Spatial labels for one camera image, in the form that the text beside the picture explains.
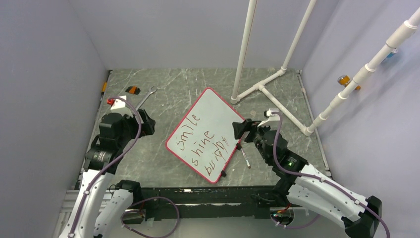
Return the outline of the white marker pen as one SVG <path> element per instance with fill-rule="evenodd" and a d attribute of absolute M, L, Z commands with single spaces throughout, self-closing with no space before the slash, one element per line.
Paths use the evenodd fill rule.
<path fill-rule="evenodd" d="M 243 148 L 242 148 L 242 149 L 240 149 L 240 151 L 241 151 L 241 153 L 242 153 L 242 155 L 243 155 L 243 157 L 244 157 L 244 160 L 245 160 L 245 162 L 246 162 L 247 167 L 250 169 L 250 168 L 251 168 L 251 165 L 250 165 L 250 162 L 249 162 L 248 156 L 246 155 L 246 153 L 245 153 L 245 151 L 244 151 L 244 149 L 243 149 Z"/>

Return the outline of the red framed whiteboard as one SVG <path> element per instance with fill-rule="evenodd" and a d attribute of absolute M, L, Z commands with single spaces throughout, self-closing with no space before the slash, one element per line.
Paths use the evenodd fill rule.
<path fill-rule="evenodd" d="M 217 183 L 236 150 L 233 122 L 244 118 L 206 88 L 168 137 L 166 148 L 210 183 Z"/>

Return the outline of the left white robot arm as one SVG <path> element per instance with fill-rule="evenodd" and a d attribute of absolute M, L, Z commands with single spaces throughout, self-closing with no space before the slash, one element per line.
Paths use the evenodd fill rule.
<path fill-rule="evenodd" d="M 138 109 L 140 120 L 120 113 L 105 114 L 99 123 L 99 134 L 85 155 L 81 187 L 61 238 L 106 238 L 124 211 L 138 207 L 143 199 L 141 185 L 131 180 L 116 184 L 114 194 L 104 209 L 101 204 L 114 177 L 123 150 L 136 137 L 153 135 L 155 120 L 144 109 Z"/>

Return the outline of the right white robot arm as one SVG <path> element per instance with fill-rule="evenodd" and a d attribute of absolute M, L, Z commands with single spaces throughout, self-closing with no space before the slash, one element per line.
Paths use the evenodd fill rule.
<path fill-rule="evenodd" d="M 382 202 L 375 196 L 356 194 L 322 174 L 300 155 L 288 149 L 288 142 L 269 126 L 246 119 L 233 122 L 234 137 L 244 133 L 265 163 L 279 177 L 270 198 L 273 204 L 287 203 L 312 210 L 344 229 L 351 238 L 372 238 L 380 224 Z"/>

